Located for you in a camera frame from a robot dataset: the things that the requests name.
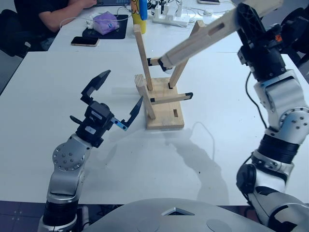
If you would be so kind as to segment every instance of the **smartphone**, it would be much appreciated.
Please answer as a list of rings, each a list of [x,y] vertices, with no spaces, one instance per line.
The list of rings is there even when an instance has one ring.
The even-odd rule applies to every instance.
[[[220,4],[219,0],[197,0],[197,2],[202,4]]]
[[[91,37],[81,37],[76,36],[72,42],[71,45],[74,46],[88,46],[88,47],[95,47],[98,45],[100,39],[99,38],[91,38]]]

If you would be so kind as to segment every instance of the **wooden stick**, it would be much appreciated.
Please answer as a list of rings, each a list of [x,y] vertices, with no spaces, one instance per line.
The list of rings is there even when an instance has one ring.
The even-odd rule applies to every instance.
[[[192,36],[194,33],[198,32],[201,28],[205,27],[205,23],[203,22],[203,20],[197,20],[194,24],[194,27],[191,31],[190,36]],[[189,59],[185,60],[183,63],[181,63],[180,65],[176,66],[174,69],[174,72],[172,74],[172,76],[170,77],[169,80],[169,87],[173,88],[176,86],[185,66],[187,65]]]
[[[158,105],[170,102],[179,102],[184,100],[189,100],[193,97],[193,93],[182,93],[174,96],[160,97],[160,98],[150,98],[151,105]]]
[[[155,58],[147,58],[148,61],[148,66],[155,66],[155,65],[159,65],[158,63],[158,59],[160,57],[155,57]]]
[[[144,69],[144,73],[146,77],[147,88],[149,91],[151,91],[153,90],[153,84],[151,82],[150,72],[148,68],[148,61],[146,57],[146,51],[145,51],[143,37],[141,35],[141,29],[140,29],[139,24],[134,24],[133,29],[134,29],[136,42],[137,42],[137,47],[139,48],[139,52],[140,52],[141,64],[143,65],[143,69]]]
[[[153,107],[151,106],[151,102],[149,99],[149,93],[147,87],[145,85],[144,77],[142,74],[135,75],[135,85],[141,96],[144,97],[143,102],[148,112],[148,115],[151,119],[155,119],[155,112]]]
[[[244,3],[253,7],[259,17],[263,17],[282,6],[283,0],[247,0]],[[239,30],[240,25],[237,12],[237,8],[230,10],[222,17],[202,28],[198,33],[195,33],[169,50],[160,58],[163,67],[170,69],[177,66],[224,37]]]

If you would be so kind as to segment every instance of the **black shirt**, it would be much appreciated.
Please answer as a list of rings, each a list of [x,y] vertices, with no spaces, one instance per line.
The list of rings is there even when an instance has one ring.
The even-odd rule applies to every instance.
[[[26,29],[51,37],[55,33],[44,25],[39,18],[39,13],[65,8],[69,0],[14,0],[14,2],[20,21]]]

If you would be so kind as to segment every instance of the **table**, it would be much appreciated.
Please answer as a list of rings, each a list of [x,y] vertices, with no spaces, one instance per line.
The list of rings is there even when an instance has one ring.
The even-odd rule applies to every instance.
[[[172,2],[171,11],[177,10],[177,5]],[[196,0],[184,0],[184,6],[190,6],[200,9],[213,9],[214,12],[222,12],[230,10],[233,5],[229,2],[222,2],[220,5],[206,5],[198,4]],[[119,6],[112,7],[95,7],[84,10],[80,17],[89,18],[93,13],[103,13],[109,11],[116,14]],[[197,10],[194,12],[188,10],[188,14],[191,17],[195,16],[194,20],[203,19],[205,23],[210,23],[215,20],[223,13],[217,13],[213,16],[201,17],[197,14]],[[119,14],[130,15],[124,8],[119,10]],[[81,36],[83,30],[86,27],[84,19],[77,18],[72,22],[64,25],[53,44],[49,48],[49,51],[100,51],[100,52],[138,52],[135,36],[133,33],[133,20],[130,17],[128,19],[126,38],[123,40],[100,40],[97,47],[82,47],[82,46],[71,46],[71,41],[75,36]],[[193,24],[190,24],[188,28],[181,28],[176,26],[164,25],[153,23],[152,19],[147,21],[147,31],[143,35],[146,54],[148,57],[157,57],[163,55],[165,52],[179,44],[183,40],[189,37],[190,32],[193,28]],[[207,49],[209,52],[237,52],[241,47],[241,41],[237,33],[233,33],[230,36],[224,38],[218,43],[212,45]]]
[[[296,71],[309,102],[309,86]],[[94,99],[118,119],[139,99],[134,75],[142,73],[138,54],[100,52],[28,53],[0,97],[0,201],[43,203],[53,171],[52,152],[75,132],[70,115],[83,119],[81,91],[97,74],[112,72]],[[245,205],[236,173],[264,135],[244,83],[248,67],[236,54],[201,52],[189,60],[178,82],[182,130],[145,129],[145,111],[128,129],[106,132],[86,164],[80,203],[124,204],[146,198],[185,198],[215,205]],[[152,77],[165,77],[158,67]],[[254,99],[254,79],[249,91]],[[287,193],[309,202],[309,138],[294,159]]]

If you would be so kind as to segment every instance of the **blue part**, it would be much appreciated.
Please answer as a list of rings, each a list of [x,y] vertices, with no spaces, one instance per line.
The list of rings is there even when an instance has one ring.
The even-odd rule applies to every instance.
[[[147,0],[140,0],[140,18],[147,20]]]
[[[124,124],[122,124],[121,121],[119,121],[117,118],[114,118],[114,117],[113,117],[113,118],[111,119],[111,122],[112,122],[113,124],[119,126],[119,127],[120,127],[121,129],[123,129],[124,131],[127,130],[127,127],[126,127]]]

